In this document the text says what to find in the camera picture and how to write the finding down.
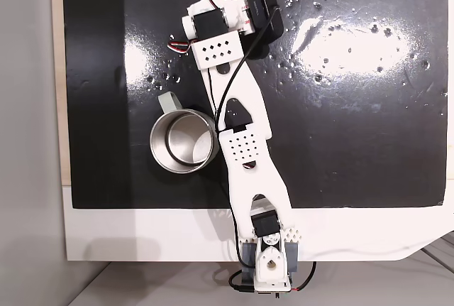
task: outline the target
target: gray floor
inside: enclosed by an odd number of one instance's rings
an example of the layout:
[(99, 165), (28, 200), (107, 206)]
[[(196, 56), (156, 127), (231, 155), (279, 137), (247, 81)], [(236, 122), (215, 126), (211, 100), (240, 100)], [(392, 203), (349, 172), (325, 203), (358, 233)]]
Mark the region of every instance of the gray floor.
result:
[[(427, 249), (454, 266), (454, 246), (440, 239)], [(301, 263), (295, 283), (310, 266)], [(280, 300), (230, 289), (236, 270), (233, 263), (111, 263), (71, 306), (454, 305), (454, 275), (420, 251), (395, 262), (320, 263), (307, 289)]]

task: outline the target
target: robotic arm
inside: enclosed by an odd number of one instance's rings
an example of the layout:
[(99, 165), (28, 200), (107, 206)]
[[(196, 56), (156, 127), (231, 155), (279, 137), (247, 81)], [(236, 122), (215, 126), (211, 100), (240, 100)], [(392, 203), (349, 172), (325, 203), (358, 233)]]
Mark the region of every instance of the robotic arm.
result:
[[(244, 291), (259, 293), (289, 292), (297, 254), (288, 257), (283, 233), (294, 226), (287, 187), (278, 173), (267, 147), (272, 136), (262, 93), (247, 63), (243, 46), (251, 40), (257, 48), (283, 33), (282, 18), (276, 0), (201, 0), (192, 4), (182, 18), (190, 41), (169, 44), (175, 51), (192, 48), (204, 80), (211, 108), (218, 122), (218, 139), (228, 167), (232, 213), (244, 239), (257, 239), (255, 248), (243, 246), (255, 269), (243, 269)], [(226, 130), (226, 102), (236, 98), (253, 122)], [(297, 253), (298, 244), (292, 248)]]

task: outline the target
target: water droplet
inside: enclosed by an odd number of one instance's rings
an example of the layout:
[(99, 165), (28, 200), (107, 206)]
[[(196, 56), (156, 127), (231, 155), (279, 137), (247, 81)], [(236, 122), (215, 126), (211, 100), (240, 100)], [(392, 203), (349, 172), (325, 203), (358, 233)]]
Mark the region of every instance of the water droplet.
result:
[(422, 60), (421, 67), (423, 70), (428, 70), (431, 67), (431, 63), (428, 60)]
[(176, 74), (173, 74), (173, 76), (172, 76), (172, 81), (173, 81), (175, 84), (179, 83), (180, 80), (181, 80), (181, 77), (179, 77), (179, 76), (176, 75)]

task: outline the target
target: white plastic bracket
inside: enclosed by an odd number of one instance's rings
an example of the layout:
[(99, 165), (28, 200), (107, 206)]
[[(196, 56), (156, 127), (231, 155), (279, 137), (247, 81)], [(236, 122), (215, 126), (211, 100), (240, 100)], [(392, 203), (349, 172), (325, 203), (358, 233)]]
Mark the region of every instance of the white plastic bracket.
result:
[[(273, 245), (261, 251), (262, 241), (279, 242), (281, 251)], [(257, 292), (289, 292), (291, 290), (287, 272), (287, 256), (282, 234), (273, 234), (259, 239), (255, 254), (254, 289)]]
[[(201, 71), (204, 79), (206, 93), (211, 97), (213, 92), (214, 104), (219, 107), (222, 95), (227, 88), (227, 84), (240, 63), (240, 59), (244, 56), (243, 48), (241, 47), (240, 37), (237, 31), (231, 31), (208, 40), (195, 42), (192, 45), (194, 57), (197, 67)], [(216, 69), (217, 65), (228, 63), (230, 70), (226, 74), (221, 74)], [(243, 107), (249, 112), (254, 124), (258, 125), (261, 133), (266, 139), (272, 136), (268, 113), (263, 101), (262, 92), (255, 81), (255, 78), (250, 71), (248, 64), (243, 63), (236, 78), (234, 79), (230, 89), (227, 92), (226, 100), (218, 113), (219, 130), (226, 128), (225, 117), (227, 101), (229, 99), (237, 99)], [(210, 99), (213, 113), (216, 111), (212, 100)]]
[[(244, 239), (255, 237), (250, 211), (256, 195), (264, 195), (273, 205), (283, 229), (293, 227), (287, 187), (271, 160), (258, 125), (248, 124), (246, 130), (237, 133), (233, 130), (220, 132), (219, 142), (228, 167), (230, 202), (240, 236)], [(254, 168), (243, 166), (253, 161)]]

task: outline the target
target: mug handle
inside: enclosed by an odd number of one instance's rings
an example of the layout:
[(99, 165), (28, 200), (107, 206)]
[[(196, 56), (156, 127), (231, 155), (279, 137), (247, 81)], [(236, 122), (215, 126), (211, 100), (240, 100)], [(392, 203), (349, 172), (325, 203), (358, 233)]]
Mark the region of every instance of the mug handle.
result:
[(183, 109), (183, 106), (180, 104), (177, 96), (174, 92), (166, 92), (161, 94), (158, 98), (159, 104), (164, 114), (176, 111), (178, 109)]

